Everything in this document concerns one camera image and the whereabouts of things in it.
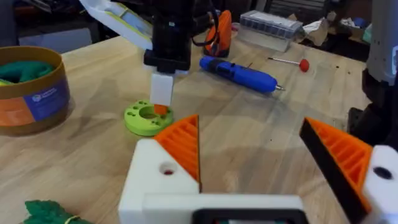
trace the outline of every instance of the cardboard container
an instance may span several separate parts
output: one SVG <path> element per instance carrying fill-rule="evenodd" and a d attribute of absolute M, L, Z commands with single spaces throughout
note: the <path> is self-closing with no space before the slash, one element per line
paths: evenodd
<path fill-rule="evenodd" d="M 3 135 L 37 133 L 67 117 L 70 94 L 61 55 L 42 47 L 0 48 L 0 65 L 24 60 L 47 62 L 54 71 L 29 82 L 0 86 Z"/>

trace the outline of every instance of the green 3d printed ring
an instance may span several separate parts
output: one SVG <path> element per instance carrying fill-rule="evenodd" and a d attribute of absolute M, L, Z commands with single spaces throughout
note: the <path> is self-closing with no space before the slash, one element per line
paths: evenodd
<path fill-rule="evenodd" d="M 155 114 L 153 104 L 140 100 L 125 110 L 124 122 L 134 134 L 155 136 L 173 123 L 173 111 L 168 108 L 166 115 Z"/>

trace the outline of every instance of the container label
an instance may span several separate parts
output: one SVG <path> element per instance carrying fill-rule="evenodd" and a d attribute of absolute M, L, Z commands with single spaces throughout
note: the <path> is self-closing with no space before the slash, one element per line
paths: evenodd
<path fill-rule="evenodd" d="M 58 112 L 69 101 L 69 89 L 66 80 L 61 80 L 53 87 L 24 96 L 36 121 L 43 120 Z"/>
<path fill-rule="evenodd" d="M 34 121 L 23 97 L 0 100 L 0 126 L 21 126 Z"/>

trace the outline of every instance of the red ball handle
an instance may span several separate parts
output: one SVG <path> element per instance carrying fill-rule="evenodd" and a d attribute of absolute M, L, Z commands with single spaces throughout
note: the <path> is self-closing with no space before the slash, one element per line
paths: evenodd
<path fill-rule="evenodd" d="M 301 60 L 299 66 L 300 66 L 301 71 L 307 72 L 310 69 L 310 62 L 308 62 L 307 59 L 303 59 L 303 60 Z"/>

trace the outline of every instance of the blue screwdriver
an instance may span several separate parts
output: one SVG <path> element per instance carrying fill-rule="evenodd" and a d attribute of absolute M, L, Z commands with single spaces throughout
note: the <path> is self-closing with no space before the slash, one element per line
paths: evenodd
<path fill-rule="evenodd" d="M 285 90 L 278 85 L 275 78 L 267 73 L 235 65 L 234 63 L 226 62 L 218 58 L 204 56 L 200 60 L 200 66 L 208 72 L 217 74 L 261 93 Z"/>

